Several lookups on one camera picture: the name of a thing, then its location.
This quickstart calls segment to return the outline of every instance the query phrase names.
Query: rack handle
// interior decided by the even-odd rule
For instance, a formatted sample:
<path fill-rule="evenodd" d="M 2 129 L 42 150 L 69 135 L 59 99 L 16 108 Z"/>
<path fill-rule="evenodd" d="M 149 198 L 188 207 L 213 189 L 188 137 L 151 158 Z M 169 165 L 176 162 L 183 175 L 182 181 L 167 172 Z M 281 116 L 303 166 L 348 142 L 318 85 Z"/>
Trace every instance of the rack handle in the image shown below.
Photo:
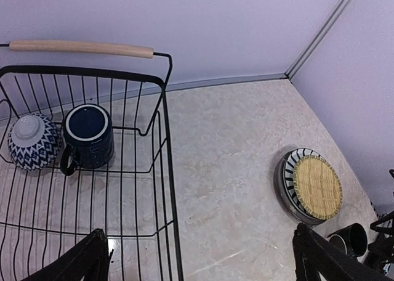
<path fill-rule="evenodd" d="M 153 58 L 153 48 L 126 44 L 27 39 L 11 41 L 9 47 L 15 51 L 83 52 Z"/>

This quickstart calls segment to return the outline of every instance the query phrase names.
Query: white wall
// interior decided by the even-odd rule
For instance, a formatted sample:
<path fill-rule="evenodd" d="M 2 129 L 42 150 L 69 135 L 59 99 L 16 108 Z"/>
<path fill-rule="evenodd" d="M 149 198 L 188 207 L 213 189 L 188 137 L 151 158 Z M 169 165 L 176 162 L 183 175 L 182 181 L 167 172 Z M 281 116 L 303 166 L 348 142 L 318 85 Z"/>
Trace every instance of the white wall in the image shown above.
<path fill-rule="evenodd" d="M 394 208 L 394 4 L 352 0 L 292 80 L 372 202 Z"/>
<path fill-rule="evenodd" d="M 172 83 L 284 73 L 338 0 L 0 0 L 0 43 L 73 39 L 152 46 L 174 57 Z M 43 63 L 155 73 L 159 62 L 16 53 Z"/>

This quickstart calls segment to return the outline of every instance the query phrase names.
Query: mug handle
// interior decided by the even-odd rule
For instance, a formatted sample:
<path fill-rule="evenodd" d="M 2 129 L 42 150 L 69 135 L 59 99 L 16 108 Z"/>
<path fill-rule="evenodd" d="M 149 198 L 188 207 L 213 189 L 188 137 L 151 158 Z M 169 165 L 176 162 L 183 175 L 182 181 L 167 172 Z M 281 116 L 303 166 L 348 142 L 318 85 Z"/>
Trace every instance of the mug handle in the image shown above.
<path fill-rule="evenodd" d="M 67 144 L 60 159 L 60 170 L 65 176 L 72 175 L 78 167 L 77 163 L 73 159 L 73 156 L 73 148 L 72 146 Z"/>

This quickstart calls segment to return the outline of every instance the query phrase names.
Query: wire basket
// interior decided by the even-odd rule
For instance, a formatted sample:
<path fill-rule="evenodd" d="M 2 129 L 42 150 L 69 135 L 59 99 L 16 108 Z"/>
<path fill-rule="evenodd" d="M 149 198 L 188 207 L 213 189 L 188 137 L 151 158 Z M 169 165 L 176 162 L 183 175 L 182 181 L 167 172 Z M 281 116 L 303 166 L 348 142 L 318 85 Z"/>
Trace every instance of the wire basket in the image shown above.
<path fill-rule="evenodd" d="M 169 61 L 164 81 L 94 68 L 0 69 L 1 280 L 30 276 L 96 228 L 108 237 L 109 280 L 183 280 L 165 93 L 172 60 L 152 55 Z M 143 95 L 146 86 L 159 93 Z M 111 115 L 109 165 L 72 176 L 58 160 L 37 171 L 15 167 L 6 136 L 17 118 L 37 111 L 60 128 L 67 111 L 86 103 Z"/>

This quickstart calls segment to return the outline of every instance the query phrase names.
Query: bamboo coaster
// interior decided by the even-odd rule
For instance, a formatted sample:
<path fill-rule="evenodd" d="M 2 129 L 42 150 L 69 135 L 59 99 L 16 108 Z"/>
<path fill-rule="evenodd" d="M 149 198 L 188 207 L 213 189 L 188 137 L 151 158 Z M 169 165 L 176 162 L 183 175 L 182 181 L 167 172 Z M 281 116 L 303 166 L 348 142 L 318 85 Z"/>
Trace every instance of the bamboo coaster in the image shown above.
<path fill-rule="evenodd" d="M 302 206 L 318 219 L 333 218 L 342 204 L 338 175 L 324 159 L 302 157 L 294 167 L 294 190 Z"/>

